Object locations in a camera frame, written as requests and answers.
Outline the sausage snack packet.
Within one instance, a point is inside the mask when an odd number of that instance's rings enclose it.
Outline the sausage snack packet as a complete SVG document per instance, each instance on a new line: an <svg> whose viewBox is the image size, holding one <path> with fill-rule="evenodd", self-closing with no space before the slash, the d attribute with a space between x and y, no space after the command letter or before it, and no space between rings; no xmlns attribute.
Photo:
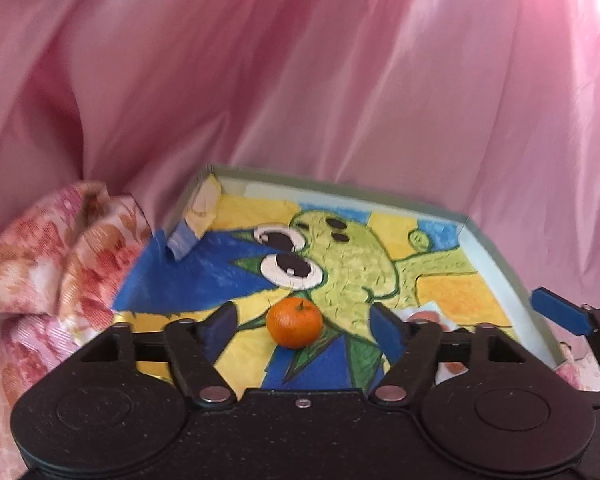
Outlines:
<svg viewBox="0 0 600 480"><path fill-rule="evenodd" d="M419 307L407 307L396 312L398 318L404 322L427 321L438 324L442 330L451 333L460 328L448 318L435 301L428 301ZM436 383L444 382L450 378L463 375L467 367L460 362L441 363L438 365Z"/></svg>

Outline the floral pink bedspread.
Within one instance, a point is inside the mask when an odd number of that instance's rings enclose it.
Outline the floral pink bedspread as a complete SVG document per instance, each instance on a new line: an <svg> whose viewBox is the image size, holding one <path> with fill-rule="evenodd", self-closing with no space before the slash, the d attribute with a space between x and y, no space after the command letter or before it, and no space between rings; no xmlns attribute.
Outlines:
<svg viewBox="0 0 600 480"><path fill-rule="evenodd" d="M50 193L0 235L0 479L24 471L9 430L15 402L111 324L150 236L135 200L99 182Z"/></svg>

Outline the grey cardboard tray box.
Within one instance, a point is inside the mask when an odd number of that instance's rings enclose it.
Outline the grey cardboard tray box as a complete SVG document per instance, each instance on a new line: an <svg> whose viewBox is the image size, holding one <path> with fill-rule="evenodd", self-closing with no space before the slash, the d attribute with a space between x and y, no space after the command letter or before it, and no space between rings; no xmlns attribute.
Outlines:
<svg viewBox="0 0 600 480"><path fill-rule="evenodd" d="M268 309L287 297L310 300L323 315L321 335L298 350L278 346L265 326ZM395 315L435 301L460 328L490 323L551 367L564 359L516 275L464 217L215 168L186 188L114 310L151 332L227 301L237 307L237 332L216 366L236 392L373 388L389 367L370 332L376 301Z"/></svg>

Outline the small orange tangerine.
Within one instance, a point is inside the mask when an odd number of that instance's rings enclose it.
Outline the small orange tangerine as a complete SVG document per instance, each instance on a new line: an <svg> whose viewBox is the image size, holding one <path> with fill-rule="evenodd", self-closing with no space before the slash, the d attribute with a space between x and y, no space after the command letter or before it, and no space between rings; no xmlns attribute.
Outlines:
<svg viewBox="0 0 600 480"><path fill-rule="evenodd" d="M321 335L323 315L310 300L287 297L268 309L265 326L273 341L286 349L302 349Z"/></svg>

